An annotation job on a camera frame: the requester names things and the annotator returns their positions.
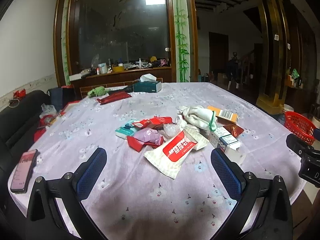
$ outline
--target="green cloth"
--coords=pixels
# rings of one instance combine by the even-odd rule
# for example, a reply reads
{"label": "green cloth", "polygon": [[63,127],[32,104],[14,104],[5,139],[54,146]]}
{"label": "green cloth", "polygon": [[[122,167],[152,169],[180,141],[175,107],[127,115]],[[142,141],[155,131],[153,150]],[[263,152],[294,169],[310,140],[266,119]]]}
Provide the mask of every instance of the green cloth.
{"label": "green cloth", "polygon": [[212,112],[213,112],[213,115],[212,115],[211,121],[209,123],[210,132],[215,131],[217,128],[216,122],[214,121],[216,119],[216,111],[212,111]]}
{"label": "green cloth", "polygon": [[103,86],[101,87],[97,87],[95,89],[92,89],[91,91],[88,92],[88,97],[92,98],[92,97],[101,97],[103,95],[105,95],[107,92],[105,90],[105,88]]}

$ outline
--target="red plastic basket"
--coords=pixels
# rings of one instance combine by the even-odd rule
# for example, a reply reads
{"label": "red plastic basket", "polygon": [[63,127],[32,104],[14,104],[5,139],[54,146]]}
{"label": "red plastic basket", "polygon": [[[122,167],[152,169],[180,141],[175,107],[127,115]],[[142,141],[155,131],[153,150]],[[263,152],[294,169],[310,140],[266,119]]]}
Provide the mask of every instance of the red plastic basket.
{"label": "red plastic basket", "polygon": [[316,129],[316,127],[301,114],[286,112],[284,127],[310,145],[315,142],[313,130]]}

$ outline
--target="phone screen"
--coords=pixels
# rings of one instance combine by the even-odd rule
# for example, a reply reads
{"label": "phone screen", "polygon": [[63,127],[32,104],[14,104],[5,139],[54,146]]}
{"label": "phone screen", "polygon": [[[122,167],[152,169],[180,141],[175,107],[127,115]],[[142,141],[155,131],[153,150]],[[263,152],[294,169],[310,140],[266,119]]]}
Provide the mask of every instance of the phone screen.
{"label": "phone screen", "polygon": [[22,154],[21,159],[18,163],[18,166],[14,172],[13,180],[11,183],[12,192],[24,192],[25,186],[28,183],[27,178],[33,158],[37,150],[32,150]]}

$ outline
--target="lavender tablecloth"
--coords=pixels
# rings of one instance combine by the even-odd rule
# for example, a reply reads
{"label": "lavender tablecloth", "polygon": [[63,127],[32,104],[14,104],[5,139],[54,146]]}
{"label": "lavender tablecloth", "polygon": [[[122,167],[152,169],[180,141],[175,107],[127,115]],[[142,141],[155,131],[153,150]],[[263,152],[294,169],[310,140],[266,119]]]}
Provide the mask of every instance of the lavender tablecloth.
{"label": "lavender tablecloth", "polygon": [[[302,191],[300,159],[285,143],[289,131],[255,106],[209,83],[164,83],[159,93],[131,95],[103,106],[83,99],[31,147],[40,155],[28,191],[10,192],[25,216],[36,177],[61,178],[102,147],[107,164],[82,203],[108,239],[210,239],[235,205],[211,165],[213,146],[192,151],[173,180],[148,162],[143,156],[146,148],[137,153],[114,132],[132,118],[175,119],[178,106],[211,105],[237,113],[238,125],[245,129],[238,138],[240,151],[247,154],[242,170],[267,179],[281,175],[291,203]],[[253,223],[259,204],[244,230]],[[69,231],[78,235],[61,200],[58,205]]]}

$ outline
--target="blue grip pad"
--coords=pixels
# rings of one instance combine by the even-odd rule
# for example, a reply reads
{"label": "blue grip pad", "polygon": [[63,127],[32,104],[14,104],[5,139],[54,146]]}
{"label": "blue grip pad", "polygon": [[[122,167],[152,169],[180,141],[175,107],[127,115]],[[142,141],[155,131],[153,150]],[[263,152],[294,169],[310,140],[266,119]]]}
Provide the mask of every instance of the blue grip pad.
{"label": "blue grip pad", "polygon": [[240,200],[244,185],[243,181],[240,181],[239,176],[234,174],[230,167],[234,163],[218,148],[211,152],[211,163],[230,198],[237,201]]}
{"label": "blue grip pad", "polygon": [[79,200],[88,198],[106,163],[107,153],[102,148],[97,148],[89,160],[83,163],[87,164],[87,168],[76,184],[76,194]]}

